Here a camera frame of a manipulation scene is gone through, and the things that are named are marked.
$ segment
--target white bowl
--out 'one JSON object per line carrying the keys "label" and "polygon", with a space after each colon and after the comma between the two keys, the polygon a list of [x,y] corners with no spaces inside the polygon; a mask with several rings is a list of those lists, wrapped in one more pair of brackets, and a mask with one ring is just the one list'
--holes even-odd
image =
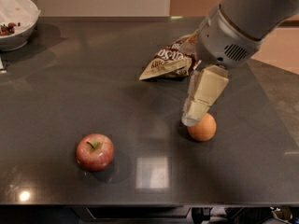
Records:
{"label": "white bowl", "polygon": [[38,8],[35,3],[31,0],[15,0],[17,1],[21,7],[26,9],[27,12],[36,14],[33,16],[34,18],[26,22],[26,27],[24,30],[19,30],[16,27],[16,31],[12,35],[1,35],[0,36],[0,50],[2,51],[9,51],[14,49],[19,49],[27,43],[28,37],[34,31],[36,22],[38,19]]}

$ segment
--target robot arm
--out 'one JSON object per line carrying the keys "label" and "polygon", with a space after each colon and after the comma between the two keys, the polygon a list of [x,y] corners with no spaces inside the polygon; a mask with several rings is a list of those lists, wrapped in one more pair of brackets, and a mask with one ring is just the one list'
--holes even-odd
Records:
{"label": "robot arm", "polygon": [[182,122],[199,122],[227,85],[225,70],[247,61],[273,29],[298,12],[299,0],[222,0],[213,7],[199,25],[196,55],[218,69],[212,69],[216,76],[206,72],[209,67],[192,75]]}

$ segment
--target table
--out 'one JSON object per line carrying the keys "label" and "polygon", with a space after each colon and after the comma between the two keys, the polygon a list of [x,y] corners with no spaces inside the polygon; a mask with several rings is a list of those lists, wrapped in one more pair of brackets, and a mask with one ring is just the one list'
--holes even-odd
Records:
{"label": "table", "polygon": [[[138,80],[201,19],[41,19],[1,53],[0,204],[298,205],[299,76],[254,60],[230,71],[205,143],[180,123],[187,78]],[[88,133],[115,144],[104,172],[76,162]]]}

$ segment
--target bowl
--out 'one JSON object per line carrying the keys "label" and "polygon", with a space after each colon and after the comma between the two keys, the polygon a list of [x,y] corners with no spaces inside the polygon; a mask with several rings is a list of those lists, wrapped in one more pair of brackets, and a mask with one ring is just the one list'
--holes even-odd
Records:
{"label": "bowl", "polygon": [[1,35],[0,36],[0,50],[10,51],[14,49],[19,49],[26,45],[29,36],[35,29],[38,15],[40,11],[38,10],[35,3],[31,0],[15,0],[19,3],[20,7],[26,10],[26,12],[31,15],[30,20],[26,21],[25,25],[15,27],[15,33],[12,35]]}

